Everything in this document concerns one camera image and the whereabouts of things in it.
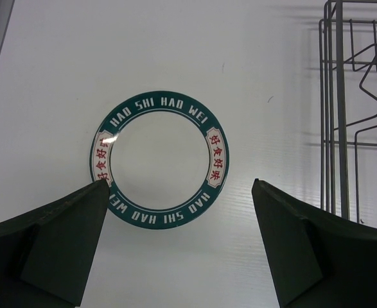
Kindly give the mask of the green rimmed white plate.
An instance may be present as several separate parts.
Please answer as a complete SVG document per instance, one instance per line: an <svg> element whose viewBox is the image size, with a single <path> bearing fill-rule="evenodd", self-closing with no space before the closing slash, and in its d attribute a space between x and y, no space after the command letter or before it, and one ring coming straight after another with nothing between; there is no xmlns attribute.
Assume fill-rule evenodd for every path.
<svg viewBox="0 0 377 308"><path fill-rule="evenodd" d="M229 147L213 112L178 92L128 98L99 125L91 144L93 180L109 186L109 210L135 227L166 230L192 222L220 195Z"/></svg>

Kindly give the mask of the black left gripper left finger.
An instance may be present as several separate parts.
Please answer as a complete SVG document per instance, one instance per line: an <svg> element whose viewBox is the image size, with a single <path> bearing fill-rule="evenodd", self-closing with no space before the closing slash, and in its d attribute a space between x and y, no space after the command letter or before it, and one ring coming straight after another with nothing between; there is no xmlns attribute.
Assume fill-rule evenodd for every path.
<svg viewBox="0 0 377 308"><path fill-rule="evenodd" d="M109 205L98 180L0 223L0 307L78 307Z"/></svg>

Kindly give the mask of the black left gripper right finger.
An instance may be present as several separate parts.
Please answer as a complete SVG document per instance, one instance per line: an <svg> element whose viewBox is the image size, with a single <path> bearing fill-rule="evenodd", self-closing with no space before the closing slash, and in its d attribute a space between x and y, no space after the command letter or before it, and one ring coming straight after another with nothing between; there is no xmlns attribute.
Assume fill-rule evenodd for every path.
<svg viewBox="0 0 377 308"><path fill-rule="evenodd" d="M377 228L260 179L252 198L280 307L377 307Z"/></svg>

